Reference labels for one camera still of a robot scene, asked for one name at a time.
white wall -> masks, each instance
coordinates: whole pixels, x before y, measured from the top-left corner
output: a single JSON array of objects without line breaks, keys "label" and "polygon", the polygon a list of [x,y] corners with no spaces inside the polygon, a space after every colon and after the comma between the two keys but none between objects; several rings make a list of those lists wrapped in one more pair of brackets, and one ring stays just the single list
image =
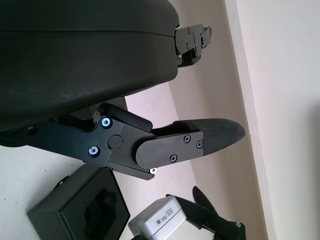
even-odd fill
[{"label": "white wall", "polygon": [[[237,0],[263,163],[279,240],[320,236],[320,1]],[[229,15],[232,22],[234,14]],[[239,71],[245,71],[236,51]]]},{"label": "white wall", "polygon": [[[247,126],[222,0],[172,0],[181,27],[212,27],[212,43],[192,67],[169,83],[179,119],[227,118]],[[246,225],[248,240],[267,239],[255,163],[248,137],[191,162],[198,186],[220,215]]]}]

hex screw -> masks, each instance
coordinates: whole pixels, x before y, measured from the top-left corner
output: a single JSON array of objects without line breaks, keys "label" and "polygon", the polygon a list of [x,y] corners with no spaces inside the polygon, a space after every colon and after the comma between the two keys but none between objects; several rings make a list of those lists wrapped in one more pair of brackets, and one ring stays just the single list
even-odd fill
[{"label": "hex screw", "polygon": [[96,158],[100,154],[100,149],[97,146],[92,146],[92,147],[89,148],[88,154],[89,154],[90,157]]},{"label": "hex screw", "polygon": [[109,129],[111,128],[112,126],[112,120],[108,117],[104,117],[102,120],[101,120],[101,126],[104,128],[104,129]]},{"label": "hex screw", "polygon": [[195,146],[197,149],[201,149],[202,148],[202,141],[197,141]]}]

black plastic cover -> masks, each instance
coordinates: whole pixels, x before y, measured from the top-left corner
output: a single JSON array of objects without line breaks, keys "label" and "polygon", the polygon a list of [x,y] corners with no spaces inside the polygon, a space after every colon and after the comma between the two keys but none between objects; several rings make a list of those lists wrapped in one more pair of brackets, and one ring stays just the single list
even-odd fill
[{"label": "black plastic cover", "polygon": [[120,31],[174,37],[167,0],[1,0],[0,32]]},{"label": "black plastic cover", "polygon": [[224,149],[246,135],[245,129],[239,123],[228,119],[183,120],[175,121],[173,124],[190,131],[199,130],[203,132],[202,148],[204,156]]},{"label": "black plastic cover", "polygon": [[176,77],[167,0],[0,2],[0,131],[72,113]]}]

screw head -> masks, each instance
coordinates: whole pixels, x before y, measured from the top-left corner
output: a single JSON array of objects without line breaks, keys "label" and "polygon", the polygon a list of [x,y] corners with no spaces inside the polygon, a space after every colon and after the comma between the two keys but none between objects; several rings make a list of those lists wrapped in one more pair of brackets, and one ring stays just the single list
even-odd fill
[{"label": "screw head", "polygon": [[170,156],[170,162],[175,163],[178,160],[178,156],[176,154],[172,154]]},{"label": "screw head", "polygon": [[151,174],[156,174],[157,173],[157,169],[156,168],[151,168],[150,169],[150,173]]},{"label": "screw head", "polygon": [[33,136],[37,133],[37,128],[35,126],[28,126],[25,129],[25,133],[28,134],[29,136]]},{"label": "screw head", "polygon": [[102,120],[101,120],[101,126],[104,128],[104,129],[109,129],[111,128],[112,126],[112,120],[108,117],[104,117]]},{"label": "screw head", "polygon": [[195,146],[197,149],[201,149],[202,148],[202,141],[197,141]]},{"label": "screw head", "polygon": [[89,154],[90,157],[96,158],[100,154],[100,149],[97,146],[92,146],[92,147],[89,148],[88,154]]},{"label": "screw head", "polygon": [[183,141],[187,144],[191,141],[191,136],[190,135],[185,135],[183,138]]}]

black metal bracket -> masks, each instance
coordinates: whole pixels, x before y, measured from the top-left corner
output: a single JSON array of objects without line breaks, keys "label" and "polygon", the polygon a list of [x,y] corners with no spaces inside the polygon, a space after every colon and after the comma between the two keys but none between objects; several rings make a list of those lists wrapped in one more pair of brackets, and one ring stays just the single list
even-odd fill
[{"label": "black metal bracket", "polygon": [[[177,131],[186,132],[190,143],[185,143],[182,135],[175,135]],[[157,137],[160,133],[169,135]],[[154,177],[153,168],[202,156],[202,149],[196,147],[196,141],[202,137],[200,131],[188,133],[179,127],[152,132],[150,121],[108,103],[103,103],[89,120],[66,115],[0,132],[0,139],[7,143],[29,145],[145,180]],[[170,161],[170,156],[166,157],[165,152],[172,150],[178,160]],[[149,161],[137,160],[139,155]]]},{"label": "black metal bracket", "polygon": [[0,132],[0,144],[29,145],[150,180],[155,168],[214,153],[245,135],[238,123],[226,119],[176,121],[152,128],[150,121],[102,103],[89,120],[66,115]]},{"label": "black metal bracket", "polygon": [[175,53],[179,68],[194,65],[201,58],[202,49],[211,43],[212,29],[202,24],[175,31]]}]

